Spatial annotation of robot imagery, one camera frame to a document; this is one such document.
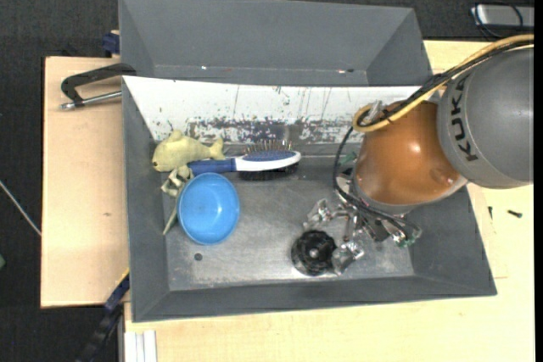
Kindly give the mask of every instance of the blue bowl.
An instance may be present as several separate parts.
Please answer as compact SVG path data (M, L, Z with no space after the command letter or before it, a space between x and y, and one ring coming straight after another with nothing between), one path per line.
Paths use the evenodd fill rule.
M183 230L196 243L220 243L238 223L238 193L223 175L210 172L195 176L179 196L177 216Z

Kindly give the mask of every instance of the yellow plush toy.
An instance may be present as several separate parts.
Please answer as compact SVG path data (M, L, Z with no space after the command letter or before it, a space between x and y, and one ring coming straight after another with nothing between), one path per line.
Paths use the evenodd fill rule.
M196 160L215 159L223 160L223 141L221 138L206 147L203 143L185 136L179 130L174 130L170 136L159 143L154 150L151 163L158 172L168 172L168 179L162 185L164 193L176 198L189 178L193 177L192 171L187 164ZM164 234L170 230L176 221L176 209L171 212Z
M158 172L177 169L181 175L183 168L187 168L187 163L203 159L224 160L222 139L219 138L211 147L206 147L196 139L174 130L170 137L159 143L154 150L153 167Z

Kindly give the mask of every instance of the hair brush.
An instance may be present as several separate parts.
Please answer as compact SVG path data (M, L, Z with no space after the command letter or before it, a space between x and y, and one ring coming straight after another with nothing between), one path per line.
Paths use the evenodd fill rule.
M238 172L244 180L260 181L292 174L301 154L285 141L258 142L245 155L224 160L199 160L188 164L194 176L206 172Z

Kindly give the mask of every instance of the metal clamp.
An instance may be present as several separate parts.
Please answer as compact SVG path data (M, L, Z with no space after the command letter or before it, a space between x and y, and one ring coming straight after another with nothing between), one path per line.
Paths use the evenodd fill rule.
M120 91L117 91L98 95L96 97L83 98L76 90L79 86L109 79L110 77L115 77L117 75L136 75L136 71L128 64L114 64L97 70L66 77L60 85L60 89L65 96L71 100L71 103L60 104L60 108L63 110L75 109L87 104L99 103L104 100L120 97Z

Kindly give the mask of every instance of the gray bin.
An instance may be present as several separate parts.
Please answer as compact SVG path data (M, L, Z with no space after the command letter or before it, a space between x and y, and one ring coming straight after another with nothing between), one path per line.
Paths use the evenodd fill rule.
M399 86L421 84L430 74L415 15L406 8L120 0L120 34L124 63L139 75L170 80ZM165 176L150 164L156 141L147 115L125 82L122 92L135 321L495 294L465 189L408 215L424 230L409 248L368 239L364 259L342 276L314 278L294 269L288 253L305 215L317 200L334 200L340 137L319 146L295 144L304 158L281 180L228 175L242 215L224 243L199 246L179 226L163 237L174 201L159 190Z

